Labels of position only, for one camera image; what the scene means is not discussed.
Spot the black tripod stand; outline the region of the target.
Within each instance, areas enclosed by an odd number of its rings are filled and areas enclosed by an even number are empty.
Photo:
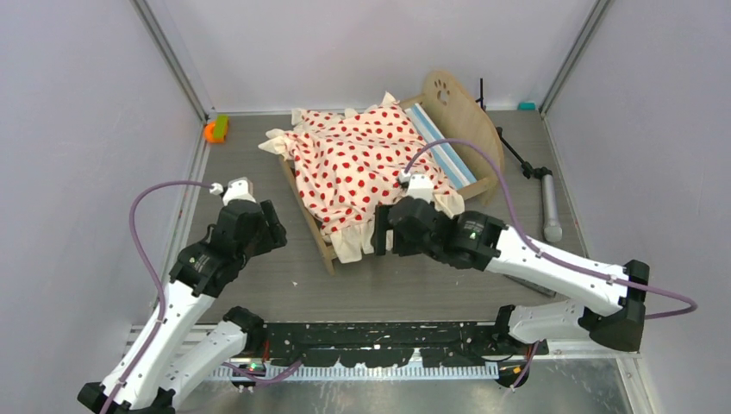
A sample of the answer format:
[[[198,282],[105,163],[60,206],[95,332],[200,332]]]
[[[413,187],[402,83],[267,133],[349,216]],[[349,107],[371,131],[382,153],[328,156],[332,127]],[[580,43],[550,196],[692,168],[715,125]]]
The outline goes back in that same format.
[[[498,142],[504,151],[503,175],[520,225],[528,235],[543,242],[561,242],[558,170],[538,112],[491,110],[486,105],[482,78],[470,91],[475,103],[497,128]]]

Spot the blue striped mattress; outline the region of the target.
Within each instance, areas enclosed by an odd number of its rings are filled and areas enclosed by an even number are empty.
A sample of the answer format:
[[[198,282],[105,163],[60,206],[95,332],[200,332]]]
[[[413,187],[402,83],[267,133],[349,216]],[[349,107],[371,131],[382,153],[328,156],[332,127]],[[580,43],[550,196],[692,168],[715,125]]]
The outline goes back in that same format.
[[[404,112],[414,124],[418,135],[426,143],[445,140],[445,136],[436,127],[435,123],[419,103],[414,103],[406,108]],[[478,181],[451,146],[447,144],[437,145],[430,149],[430,153],[457,190],[475,184]]]

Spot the orange green toy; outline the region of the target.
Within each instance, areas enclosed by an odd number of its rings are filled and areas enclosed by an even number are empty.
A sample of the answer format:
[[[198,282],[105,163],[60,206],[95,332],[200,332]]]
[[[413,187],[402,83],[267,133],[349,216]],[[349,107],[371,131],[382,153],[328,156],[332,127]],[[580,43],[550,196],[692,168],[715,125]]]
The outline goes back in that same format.
[[[209,144],[223,144],[229,130],[229,116],[219,114],[214,120],[207,123],[203,130],[203,138]]]

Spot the wooden pet bed frame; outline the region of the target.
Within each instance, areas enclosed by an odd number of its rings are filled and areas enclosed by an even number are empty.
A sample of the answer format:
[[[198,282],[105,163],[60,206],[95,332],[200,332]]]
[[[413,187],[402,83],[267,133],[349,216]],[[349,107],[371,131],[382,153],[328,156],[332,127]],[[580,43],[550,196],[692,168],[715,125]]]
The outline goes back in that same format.
[[[465,203],[475,201],[488,204],[497,192],[497,174],[504,168],[504,153],[498,142],[497,128],[475,103],[474,97],[451,73],[433,71],[425,78],[422,90],[417,96],[397,101],[403,110],[419,103],[445,136],[444,141],[426,143],[417,154],[430,154],[432,147],[441,144],[451,146],[478,180],[475,184],[460,190],[456,189],[458,194]],[[320,235],[319,222],[306,210],[302,199],[296,193],[294,168],[291,162],[277,156],[322,255],[325,269],[328,273],[333,273],[335,264],[340,261],[332,245],[324,241]]]

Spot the teal small block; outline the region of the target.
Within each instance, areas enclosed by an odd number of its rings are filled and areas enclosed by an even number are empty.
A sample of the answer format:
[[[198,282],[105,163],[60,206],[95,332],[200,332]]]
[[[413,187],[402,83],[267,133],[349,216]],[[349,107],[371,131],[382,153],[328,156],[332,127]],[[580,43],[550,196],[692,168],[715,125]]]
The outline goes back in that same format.
[[[534,102],[524,101],[524,102],[520,102],[516,106],[516,109],[517,110],[522,110],[522,111],[536,111],[537,110],[537,104],[534,103]]]

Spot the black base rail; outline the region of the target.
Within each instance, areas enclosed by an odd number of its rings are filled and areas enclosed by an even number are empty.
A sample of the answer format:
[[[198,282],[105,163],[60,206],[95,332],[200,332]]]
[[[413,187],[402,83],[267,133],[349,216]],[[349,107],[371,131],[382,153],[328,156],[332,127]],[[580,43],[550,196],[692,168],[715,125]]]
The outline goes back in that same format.
[[[234,381],[493,379],[526,380],[527,344],[490,323],[264,323],[196,327],[192,347],[163,352],[154,389],[213,377]]]

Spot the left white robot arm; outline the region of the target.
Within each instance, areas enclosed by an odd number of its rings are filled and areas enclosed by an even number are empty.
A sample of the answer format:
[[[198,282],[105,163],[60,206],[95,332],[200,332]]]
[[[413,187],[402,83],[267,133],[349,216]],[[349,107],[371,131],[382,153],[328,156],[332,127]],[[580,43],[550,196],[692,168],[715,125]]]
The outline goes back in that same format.
[[[263,319],[235,306],[197,345],[179,350],[199,318],[254,257],[286,245],[271,201],[258,202],[247,178],[208,185],[222,200],[205,237],[183,248],[158,302],[133,345],[100,382],[83,385],[78,402],[93,413],[174,413],[232,357],[257,355],[266,342]]]

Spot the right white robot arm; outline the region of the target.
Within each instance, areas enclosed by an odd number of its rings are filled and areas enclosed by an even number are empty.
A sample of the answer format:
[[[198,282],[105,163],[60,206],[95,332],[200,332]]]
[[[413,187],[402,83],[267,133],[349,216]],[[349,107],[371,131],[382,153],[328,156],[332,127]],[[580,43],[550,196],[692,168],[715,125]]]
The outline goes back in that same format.
[[[504,354],[545,339],[582,339],[621,352],[640,349],[646,320],[648,264],[593,261],[524,235],[514,225],[468,210],[435,208],[430,180],[409,177],[407,195],[375,210],[376,255],[423,254],[460,270],[501,273],[565,296],[540,306],[500,308],[492,342]]]

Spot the strawberry print ruffled blanket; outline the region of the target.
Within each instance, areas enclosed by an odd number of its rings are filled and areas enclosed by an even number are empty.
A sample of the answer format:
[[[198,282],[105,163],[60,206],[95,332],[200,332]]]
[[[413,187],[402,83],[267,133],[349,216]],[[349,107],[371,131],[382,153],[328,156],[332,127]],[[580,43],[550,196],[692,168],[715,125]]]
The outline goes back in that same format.
[[[434,156],[417,154],[426,142],[390,93],[362,112],[295,109],[291,123],[290,130],[267,131],[259,149],[291,162],[296,193],[340,262],[372,253],[375,211],[405,196],[397,177],[410,161],[411,173],[433,183],[437,210],[464,211],[464,199]]]

